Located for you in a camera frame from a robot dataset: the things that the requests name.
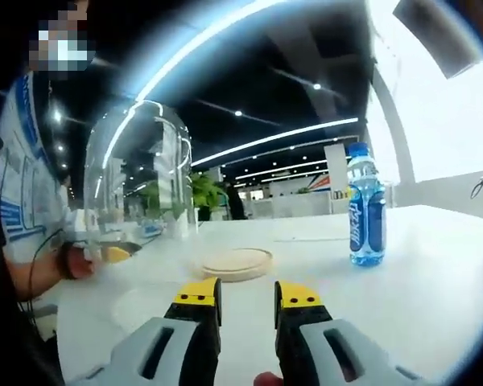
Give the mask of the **person's left hand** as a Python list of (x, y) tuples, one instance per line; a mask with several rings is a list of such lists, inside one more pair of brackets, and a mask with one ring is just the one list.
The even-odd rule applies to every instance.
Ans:
[(74, 280), (80, 280), (94, 273), (94, 264), (85, 259), (84, 249), (72, 246), (68, 250), (68, 269)]

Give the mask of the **person's right hand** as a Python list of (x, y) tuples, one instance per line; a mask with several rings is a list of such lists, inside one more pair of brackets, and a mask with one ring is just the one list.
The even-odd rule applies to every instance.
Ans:
[(283, 379), (271, 372), (263, 372), (254, 378), (253, 386), (283, 386)]

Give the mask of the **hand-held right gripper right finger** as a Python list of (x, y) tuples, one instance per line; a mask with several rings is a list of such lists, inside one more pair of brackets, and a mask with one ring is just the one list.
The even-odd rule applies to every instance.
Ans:
[(304, 285), (275, 282), (275, 351), (285, 385), (424, 385)]

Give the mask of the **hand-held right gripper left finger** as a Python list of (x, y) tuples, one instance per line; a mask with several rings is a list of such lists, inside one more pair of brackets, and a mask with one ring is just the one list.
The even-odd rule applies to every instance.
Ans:
[(163, 317), (123, 339), (110, 362), (71, 385), (213, 385), (221, 353), (221, 279), (188, 283)]

